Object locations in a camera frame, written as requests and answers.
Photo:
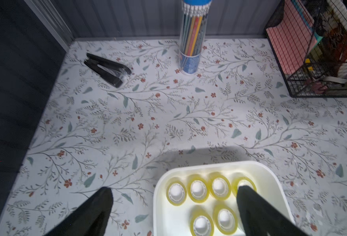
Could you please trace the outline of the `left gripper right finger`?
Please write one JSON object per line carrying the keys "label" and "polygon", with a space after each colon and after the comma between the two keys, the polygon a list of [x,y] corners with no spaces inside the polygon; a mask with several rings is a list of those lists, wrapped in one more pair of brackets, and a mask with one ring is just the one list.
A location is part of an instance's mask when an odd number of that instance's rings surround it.
{"label": "left gripper right finger", "polygon": [[247,236],[305,236],[249,186],[237,190],[237,206]]}

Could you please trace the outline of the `yellow transparent tape roll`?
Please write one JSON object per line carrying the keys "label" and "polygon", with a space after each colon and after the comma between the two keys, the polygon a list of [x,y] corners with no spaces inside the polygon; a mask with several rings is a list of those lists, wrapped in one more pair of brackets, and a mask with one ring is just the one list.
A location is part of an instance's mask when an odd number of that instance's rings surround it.
{"label": "yellow transparent tape roll", "polygon": [[231,185],[228,179],[219,172],[213,172],[209,176],[210,193],[220,201],[227,200],[231,194]]}
{"label": "yellow transparent tape roll", "polygon": [[210,215],[204,210],[195,210],[190,218],[190,232],[192,236],[212,236],[214,223]]}
{"label": "yellow transparent tape roll", "polygon": [[225,204],[217,204],[214,207],[213,220],[217,229],[224,235],[233,235],[237,231],[236,214]]}
{"label": "yellow transparent tape roll", "polygon": [[186,201],[187,190],[180,181],[169,183],[166,189],[166,198],[174,206],[180,206]]}
{"label": "yellow transparent tape roll", "polygon": [[195,203],[203,203],[209,197],[207,181],[200,175],[188,177],[187,190],[189,197]]}
{"label": "yellow transparent tape roll", "polygon": [[257,188],[256,185],[254,184],[254,182],[247,178],[247,177],[239,177],[233,180],[233,182],[231,183],[231,190],[233,192],[233,195],[236,197],[237,196],[237,192],[239,190],[240,187],[242,186],[248,186],[250,188],[252,188],[255,192],[257,192]]}

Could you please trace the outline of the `white plastic storage box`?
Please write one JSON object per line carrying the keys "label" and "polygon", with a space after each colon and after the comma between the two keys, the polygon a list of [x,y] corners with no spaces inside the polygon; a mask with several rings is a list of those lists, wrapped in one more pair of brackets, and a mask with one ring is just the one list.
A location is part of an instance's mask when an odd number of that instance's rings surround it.
{"label": "white plastic storage box", "polygon": [[285,197],[282,185],[277,176],[265,165],[255,161],[240,161],[202,166],[175,168],[159,179],[153,199],[153,228],[155,236],[189,236],[190,215],[196,206],[202,207],[207,213],[212,212],[216,204],[214,197],[203,203],[195,203],[189,197],[180,206],[169,203],[166,191],[174,181],[187,183],[189,176],[199,174],[205,178],[217,172],[233,181],[237,177],[247,177],[257,187],[257,193],[271,204],[277,211],[291,222],[294,217]]}

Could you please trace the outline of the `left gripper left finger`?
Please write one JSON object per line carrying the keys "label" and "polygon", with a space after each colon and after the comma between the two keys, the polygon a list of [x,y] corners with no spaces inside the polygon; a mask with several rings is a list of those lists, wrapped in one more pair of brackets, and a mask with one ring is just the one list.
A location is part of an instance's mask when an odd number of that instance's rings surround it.
{"label": "left gripper left finger", "polygon": [[50,230],[48,236],[103,236],[113,207],[111,188],[102,187]]}

